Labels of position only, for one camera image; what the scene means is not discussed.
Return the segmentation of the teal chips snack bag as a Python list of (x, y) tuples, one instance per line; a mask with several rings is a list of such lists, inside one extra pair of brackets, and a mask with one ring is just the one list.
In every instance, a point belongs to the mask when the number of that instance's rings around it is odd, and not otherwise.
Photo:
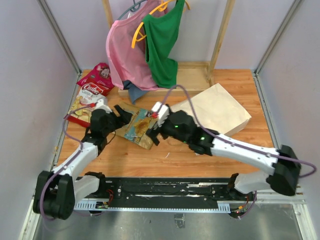
[(139, 108), (126, 102), (121, 102), (118, 105), (124, 111), (131, 113), (132, 117), (129, 124), (116, 130), (116, 135), (123, 137), (146, 150), (150, 150), (154, 143), (146, 135), (146, 132), (154, 126), (157, 120), (152, 118), (152, 113), (147, 109)]

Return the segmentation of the pink REAL snack bag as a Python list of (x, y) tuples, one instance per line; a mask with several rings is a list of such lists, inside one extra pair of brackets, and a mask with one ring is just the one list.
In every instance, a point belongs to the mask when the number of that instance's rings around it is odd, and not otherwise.
[(110, 68), (106, 63), (99, 63), (87, 75), (82, 77), (77, 85), (83, 87), (89, 84), (89, 91), (94, 95), (107, 96), (114, 88)]

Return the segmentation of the red Chulpi snack bag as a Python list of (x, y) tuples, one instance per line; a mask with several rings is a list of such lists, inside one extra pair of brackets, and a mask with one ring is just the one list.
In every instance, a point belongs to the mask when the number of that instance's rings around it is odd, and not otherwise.
[(67, 120), (87, 128), (90, 126), (94, 107), (82, 107), (96, 103), (99, 99), (105, 99), (111, 91), (111, 88), (98, 84), (91, 79), (87, 79), (86, 82), (81, 81), (78, 85), (80, 85), (79, 92), (77, 93), (67, 115), (72, 111), (74, 111), (74, 113), (69, 115)]

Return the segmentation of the beige paper bag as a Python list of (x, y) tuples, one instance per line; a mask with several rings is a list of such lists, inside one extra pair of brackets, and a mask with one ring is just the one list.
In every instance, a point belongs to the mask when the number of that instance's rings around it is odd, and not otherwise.
[(200, 123), (228, 137), (243, 130), (252, 116), (219, 83), (191, 98)]

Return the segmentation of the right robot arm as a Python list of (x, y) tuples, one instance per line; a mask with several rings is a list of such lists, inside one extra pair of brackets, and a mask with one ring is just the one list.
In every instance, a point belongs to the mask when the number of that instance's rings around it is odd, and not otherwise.
[(172, 137), (187, 144), (196, 154), (234, 159), (258, 168), (257, 172), (234, 173), (230, 177), (226, 193), (232, 200), (260, 190), (273, 190), (289, 197), (296, 194), (301, 164), (290, 146), (277, 149), (232, 139), (197, 126), (183, 110), (168, 110), (146, 134), (156, 145), (160, 143), (158, 135), (164, 139)]

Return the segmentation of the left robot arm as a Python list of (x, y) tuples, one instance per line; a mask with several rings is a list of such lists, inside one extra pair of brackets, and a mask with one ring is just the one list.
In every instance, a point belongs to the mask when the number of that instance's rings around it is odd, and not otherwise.
[(107, 193), (102, 173), (79, 175), (107, 146), (108, 135), (129, 124), (133, 115), (119, 105), (115, 105), (115, 111), (104, 103), (93, 103), (92, 107), (90, 123), (78, 148), (62, 164), (37, 177), (32, 210), (46, 220), (66, 220), (86, 196), (101, 198)]

